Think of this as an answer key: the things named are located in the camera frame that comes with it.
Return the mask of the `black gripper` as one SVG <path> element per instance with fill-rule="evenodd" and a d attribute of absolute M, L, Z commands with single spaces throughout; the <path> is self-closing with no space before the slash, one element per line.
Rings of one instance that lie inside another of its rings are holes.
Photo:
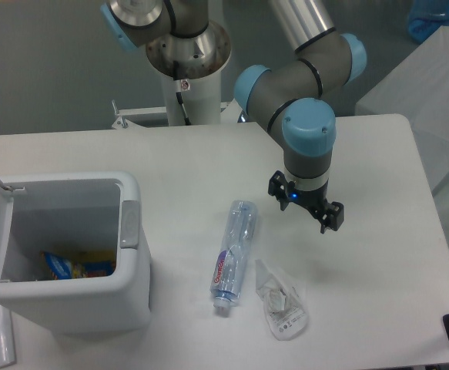
<path fill-rule="evenodd" d="M 315 190 L 299 190 L 277 170 L 269 180 L 268 194 L 280 203 L 281 211 L 293 203 L 308 210 L 314 218 L 320 218 L 320 232 L 324 234 L 327 230 L 338 231 L 343 224 L 343 204 L 326 200 L 327 186 L 325 183 Z"/>

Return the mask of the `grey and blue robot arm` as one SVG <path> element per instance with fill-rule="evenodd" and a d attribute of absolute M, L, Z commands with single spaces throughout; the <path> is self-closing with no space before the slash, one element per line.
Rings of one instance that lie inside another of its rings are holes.
<path fill-rule="evenodd" d="M 337 230 L 344 207 L 327 199 L 336 118 L 322 100 L 365 69 L 363 43 L 339 33 L 320 1 L 272 1 L 295 59 L 278 70 L 246 68 L 233 96 L 243 113 L 283 150 L 283 170 L 268 192 L 282 208 L 296 204 Z M 118 43 L 144 48 L 163 85 L 172 126 L 214 123 L 221 112 L 220 73 L 231 56 L 226 30 L 209 18 L 206 1 L 107 1 L 100 11 Z"/>

